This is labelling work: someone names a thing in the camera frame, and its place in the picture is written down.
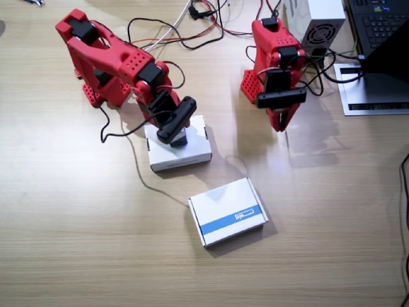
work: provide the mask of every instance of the white power supply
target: white power supply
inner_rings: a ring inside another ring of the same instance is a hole
[[[310,56],[321,55],[345,21],[342,0],[284,0],[288,30]]]

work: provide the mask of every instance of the white cardboard box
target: white cardboard box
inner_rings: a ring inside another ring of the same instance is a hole
[[[205,248],[268,222],[249,178],[193,196],[189,207]]]
[[[206,133],[203,115],[190,118],[190,127],[186,128],[187,145],[173,148],[163,144],[156,135],[154,125],[145,125],[149,162],[153,171],[177,168],[184,165],[210,161],[212,149]]]

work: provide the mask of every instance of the laptop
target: laptop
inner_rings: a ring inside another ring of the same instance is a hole
[[[409,114],[409,0],[348,0],[360,63],[334,65],[345,115]]]
[[[348,0],[359,52],[368,58],[388,42],[409,17],[408,0]]]

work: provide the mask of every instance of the fan grille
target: fan grille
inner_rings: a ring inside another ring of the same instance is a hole
[[[331,24],[320,24],[312,28],[307,35],[307,41],[313,45],[318,45],[331,40],[336,33],[336,28]]]

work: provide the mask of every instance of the printed logo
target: printed logo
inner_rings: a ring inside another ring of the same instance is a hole
[[[245,218],[246,216],[251,216],[252,214],[254,214],[253,209],[244,210],[244,211],[241,211],[241,212],[235,214],[235,217],[236,217],[236,219],[241,220],[241,219]]]

